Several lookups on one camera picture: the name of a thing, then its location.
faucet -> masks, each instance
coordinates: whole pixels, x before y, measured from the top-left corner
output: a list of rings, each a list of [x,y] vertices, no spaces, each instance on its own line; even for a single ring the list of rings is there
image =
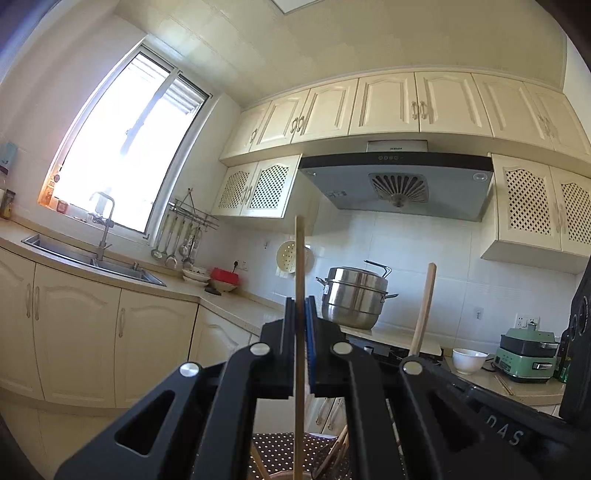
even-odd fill
[[[113,204],[111,206],[111,212],[107,220],[102,216],[91,214],[94,223],[98,223],[100,225],[105,226],[105,230],[103,231],[103,238],[101,239],[99,246],[96,248],[96,259],[103,260],[103,257],[105,256],[105,250],[107,250],[112,245],[107,245],[107,233],[109,233],[109,228],[113,228],[115,226],[114,221],[111,219],[111,217],[113,216],[113,210],[115,210],[115,200],[113,200],[113,197],[107,195],[105,192],[94,192],[92,195],[90,195],[90,200],[92,200],[95,197],[95,195],[100,195],[105,199],[110,200]]]

white cabinet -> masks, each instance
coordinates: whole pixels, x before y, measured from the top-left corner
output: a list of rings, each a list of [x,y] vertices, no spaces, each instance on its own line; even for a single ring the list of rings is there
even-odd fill
[[[414,73],[387,73],[359,79],[349,135],[418,132]]]
[[[34,337],[47,401],[114,407],[113,357],[120,288],[37,265]]]
[[[492,136],[474,79],[462,72],[417,72],[421,132]]]
[[[236,350],[248,345],[250,337],[246,330],[205,307],[199,307],[189,360],[202,367],[225,362]]]
[[[212,215],[240,215],[255,170],[256,163],[238,165],[227,170],[213,204]]]
[[[283,217],[300,158],[292,155],[258,162],[241,216]]]
[[[591,256],[591,180],[550,167],[564,252]]]
[[[115,337],[115,404],[128,408],[187,361],[197,304],[123,290]]]
[[[537,85],[526,85],[545,120],[554,149],[590,161],[589,139],[566,95]]]
[[[544,118],[525,83],[494,75],[472,74],[495,138],[552,148]]]
[[[342,137],[349,133],[358,79],[310,90],[292,142]]]
[[[308,92],[309,90],[304,90],[292,93],[271,102],[258,129],[251,151],[291,143],[294,133],[296,130],[299,131],[298,121],[300,121]]]
[[[35,263],[0,249],[0,387],[43,400],[33,339]]]
[[[226,144],[221,158],[248,153],[268,108],[269,102],[241,113],[234,130],[230,134],[230,140]]]
[[[591,180],[519,158],[492,161],[481,257],[583,272],[591,254]]]
[[[560,250],[558,209],[548,165],[493,156],[499,239]]]

red lid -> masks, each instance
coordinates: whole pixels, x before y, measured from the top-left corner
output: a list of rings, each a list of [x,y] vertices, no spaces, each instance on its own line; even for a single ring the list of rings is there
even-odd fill
[[[221,268],[214,268],[212,270],[212,278],[232,285],[238,285],[240,283],[240,277],[238,277],[237,273],[222,270]]]

window frame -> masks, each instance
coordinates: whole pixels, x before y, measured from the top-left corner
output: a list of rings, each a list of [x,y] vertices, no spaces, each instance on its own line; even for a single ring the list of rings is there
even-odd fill
[[[172,159],[170,160],[168,169],[160,184],[160,189],[158,190],[156,198],[154,199],[154,203],[152,204],[152,210],[150,211],[145,231],[140,232],[138,230],[134,230],[130,227],[121,225],[119,223],[116,223],[114,227],[111,228],[111,230],[109,231],[109,233],[112,233],[116,236],[133,240],[137,243],[149,245],[151,243],[151,238],[153,237],[152,233],[156,232],[157,228],[160,225],[160,222],[162,220],[162,217],[166,210],[166,206],[169,201],[170,193],[173,190],[174,183],[176,182],[178,175],[180,174],[180,170],[184,164],[184,161],[180,161],[178,159],[180,156],[183,156],[179,154],[186,149],[187,142],[195,140],[194,138],[191,139],[189,137],[191,137],[191,134],[193,133],[194,125],[196,123],[197,118],[199,117],[199,113],[201,113],[206,102],[212,98],[212,95],[205,92],[203,89],[199,88],[192,80],[190,80],[185,74],[183,74],[183,71],[180,68],[174,66],[172,61],[168,61],[167,59],[163,58],[162,55],[152,51],[144,43],[138,45],[135,49],[133,49],[105,76],[100,85],[95,89],[94,92],[92,92],[91,96],[82,106],[82,109],[72,122],[72,125],[70,126],[68,132],[66,133],[57,150],[57,154],[54,158],[54,161],[52,162],[51,169],[47,173],[47,177],[43,184],[43,188],[41,189],[41,192],[39,194],[39,199],[41,199],[43,195],[43,191],[48,180],[60,171],[62,165],[64,164],[68,156],[68,153],[70,152],[72,145],[74,144],[74,141],[76,140],[78,134],[80,133],[80,130],[82,129],[82,126],[94,110],[97,103],[100,101],[105,92],[110,88],[111,84],[115,81],[119,74],[123,72],[123,70],[125,70],[128,67],[128,65],[133,61],[133,59],[136,58],[136,56],[140,53],[148,57],[153,62],[157,63],[163,69],[167,70],[168,76],[166,77],[162,85],[158,88],[156,93],[154,93],[154,96],[148,102],[148,104],[142,111],[142,114],[140,114],[140,116],[138,117],[136,124],[132,127],[132,129],[134,130],[132,132],[132,140],[130,140],[129,143],[126,141],[128,147],[131,146],[131,144],[135,140],[135,137],[137,136],[137,133],[139,132],[139,128],[136,128],[136,126],[139,124],[139,120],[141,118],[145,119],[145,117],[154,108],[154,105],[156,104],[157,100],[159,100],[160,97],[162,97],[162,95],[165,93],[168,87],[172,85],[172,83],[176,79],[181,79],[182,81],[187,82],[188,84],[190,84],[191,87],[195,88],[203,96],[203,103],[201,104],[199,110],[195,114],[195,117],[189,124],[189,127],[184,133],[183,138],[179,142],[178,147]]]

green appliance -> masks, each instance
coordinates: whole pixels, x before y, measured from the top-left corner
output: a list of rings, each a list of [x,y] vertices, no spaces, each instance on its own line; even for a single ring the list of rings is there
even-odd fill
[[[501,335],[494,364],[516,382],[545,383],[554,374],[558,342],[554,333],[539,332],[535,327],[510,328]]]

